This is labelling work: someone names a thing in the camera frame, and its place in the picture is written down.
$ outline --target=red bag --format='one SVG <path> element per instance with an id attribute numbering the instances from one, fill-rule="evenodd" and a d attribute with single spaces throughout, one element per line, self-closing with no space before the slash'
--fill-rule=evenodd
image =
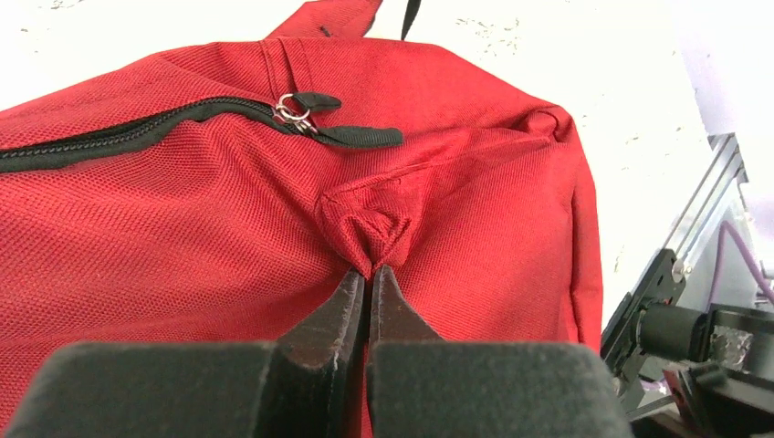
<path id="1" fill-rule="evenodd" d="M 599 348 L 570 116 L 439 47 L 358 38 L 379 3 L 0 112 L 0 427 L 69 342 L 274 339 L 350 265 L 393 266 L 446 339 Z"/>

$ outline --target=silver ring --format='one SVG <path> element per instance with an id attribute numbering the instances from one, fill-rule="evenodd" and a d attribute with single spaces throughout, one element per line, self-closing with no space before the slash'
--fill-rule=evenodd
<path id="1" fill-rule="evenodd" d="M 277 105 L 274 107 L 274 110 L 279 113 L 279 116 L 286 120 L 293 120 L 293 121 L 302 121 L 305 118 L 309 117 L 309 114 L 311 114 L 311 110 L 307 109 L 307 112 L 305 112 L 301 116 L 296 116 L 293 114 L 293 110 L 288 108 L 285 105 L 285 99 L 292 98 L 292 94 L 286 94 L 279 98 L 279 102 L 277 102 Z"/>

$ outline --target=white surface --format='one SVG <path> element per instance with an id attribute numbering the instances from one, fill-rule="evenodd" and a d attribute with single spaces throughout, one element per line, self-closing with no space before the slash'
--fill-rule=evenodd
<path id="1" fill-rule="evenodd" d="M 0 81 L 0 108 L 154 51 L 260 39 L 299 4 L 5 0 L 0 59 L 13 67 Z M 578 123 L 597 184 L 607 321 L 708 164 L 705 130 L 668 12 L 659 2 L 639 0 L 451 4 L 424 0 L 408 39 L 446 47 L 562 105 Z M 404 5 L 386 0 L 370 37 L 398 37 Z"/>

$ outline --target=purple cable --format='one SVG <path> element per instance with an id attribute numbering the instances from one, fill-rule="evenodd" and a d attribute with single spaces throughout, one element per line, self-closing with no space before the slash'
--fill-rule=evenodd
<path id="1" fill-rule="evenodd" d="M 734 239 L 734 243 L 737 244 L 737 249 L 742 255 L 742 258 L 745 259 L 745 265 L 747 265 L 749 273 L 753 276 L 753 278 L 755 278 L 755 282 L 758 284 L 762 295 L 766 297 L 771 302 L 771 304 L 774 304 L 774 292 L 772 292 L 771 287 L 766 284 L 766 278 L 763 277 L 763 274 L 757 267 L 755 257 L 752 255 L 749 248 L 745 245 L 745 241 L 742 240 L 742 236 L 739 235 L 739 232 L 734 229 L 734 227 L 731 226 L 728 221 L 723 221 L 723 223 L 720 224 L 720 230 L 717 233 L 715 272 L 712 274 L 712 286 L 709 288 L 709 298 L 706 301 L 705 312 L 708 312 L 709 308 L 712 307 L 712 303 L 715 302 L 717 295 L 717 284 L 718 280 L 720 279 L 720 271 L 723 268 L 723 250 L 726 246 L 726 235 L 730 235 L 731 238 Z M 669 391 L 669 388 L 666 387 L 666 381 L 664 379 L 659 381 L 640 381 L 640 383 L 643 385 L 643 388 L 646 391 L 660 391 L 662 388 L 666 388 Z"/>

